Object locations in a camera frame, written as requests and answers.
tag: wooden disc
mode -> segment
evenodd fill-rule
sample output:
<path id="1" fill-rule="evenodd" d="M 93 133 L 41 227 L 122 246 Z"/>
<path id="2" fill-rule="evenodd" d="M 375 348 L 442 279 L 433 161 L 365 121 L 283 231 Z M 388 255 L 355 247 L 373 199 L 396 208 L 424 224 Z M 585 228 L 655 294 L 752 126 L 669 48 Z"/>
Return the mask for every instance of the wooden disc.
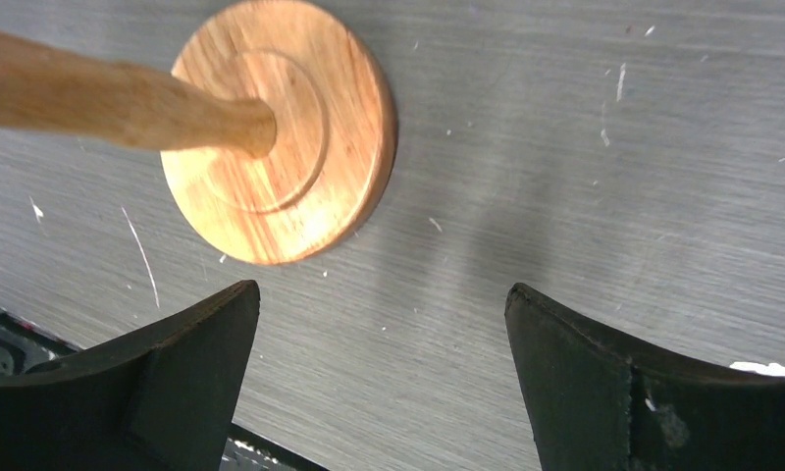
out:
<path id="1" fill-rule="evenodd" d="M 352 234 L 381 197 L 395 154 L 393 101 L 367 48 L 301 1 L 231 6 L 190 39 L 173 75 L 274 111 L 268 156 L 202 147 L 161 153 L 193 228 L 238 260 L 276 265 Z"/>

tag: round wooden base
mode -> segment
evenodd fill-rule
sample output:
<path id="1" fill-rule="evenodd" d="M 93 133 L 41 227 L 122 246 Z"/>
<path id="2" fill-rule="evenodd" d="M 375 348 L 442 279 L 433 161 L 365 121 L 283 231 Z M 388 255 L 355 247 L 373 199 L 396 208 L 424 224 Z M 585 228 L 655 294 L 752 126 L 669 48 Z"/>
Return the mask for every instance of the round wooden base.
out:
<path id="1" fill-rule="evenodd" d="M 231 6 L 193 35 L 173 75 L 220 98 L 260 98 L 275 115 L 265 157 L 161 153 L 184 217 L 217 249 L 254 264 L 298 261 L 375 208 L 393 168 L 393 101 L 367 48 L 327 12 L 293 0 Z"/>

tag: tabletop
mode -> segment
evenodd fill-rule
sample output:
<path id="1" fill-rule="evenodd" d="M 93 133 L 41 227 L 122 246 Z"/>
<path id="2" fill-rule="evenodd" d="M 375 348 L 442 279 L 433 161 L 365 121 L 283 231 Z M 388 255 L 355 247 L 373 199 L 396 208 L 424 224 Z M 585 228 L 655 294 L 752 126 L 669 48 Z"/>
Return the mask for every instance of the tabletop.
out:
<path id="1" fill-rule="evenodd" d="M 170 70 L 230 3 L 6 0 L 0 29 Z M 318 4 L 398 109 L 364 226 L 244 264 L 188 225 L 157 153 L 0 130 L 0 305 L 89 347 L 256 280 L 235 420 L 332 469 L 539 469 L 516 282 L 683 354 L 785 365 L 785 0 Z"/>

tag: wooden dowel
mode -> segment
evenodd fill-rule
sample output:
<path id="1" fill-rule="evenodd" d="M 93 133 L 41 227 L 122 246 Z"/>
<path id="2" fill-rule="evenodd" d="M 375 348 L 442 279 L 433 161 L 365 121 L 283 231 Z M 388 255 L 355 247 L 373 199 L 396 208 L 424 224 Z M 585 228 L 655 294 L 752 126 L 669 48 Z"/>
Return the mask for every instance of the wooden dowel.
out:
<path id="1" fill-rule="evenodd" d="M 233 146 L 259 157 L 276 136 L 259 99 L 228 101 L 140 65 L 110 63 L 0 32 L 0 127 L 124 147 Z"/>

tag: gray table surface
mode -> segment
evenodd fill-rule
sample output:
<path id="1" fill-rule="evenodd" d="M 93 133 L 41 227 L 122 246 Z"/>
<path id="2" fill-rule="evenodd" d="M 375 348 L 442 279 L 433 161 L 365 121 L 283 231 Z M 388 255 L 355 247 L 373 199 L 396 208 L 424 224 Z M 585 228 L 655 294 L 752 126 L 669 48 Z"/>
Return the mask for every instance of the gray table surface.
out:
<path id="1" fill-rule="evenodd" d="M 0 305 L 89 347 L 257 280 L 235 419 L 333 469 L 539 469 L 515 282 L 684 354 L 785 365 L 785 0 L 320 3 L 399 107 L 358 234 L 221 261 L 157 154 L 0 131 Z M 228 4 L 5 0 L 0 28 L 169 70 Z"/>

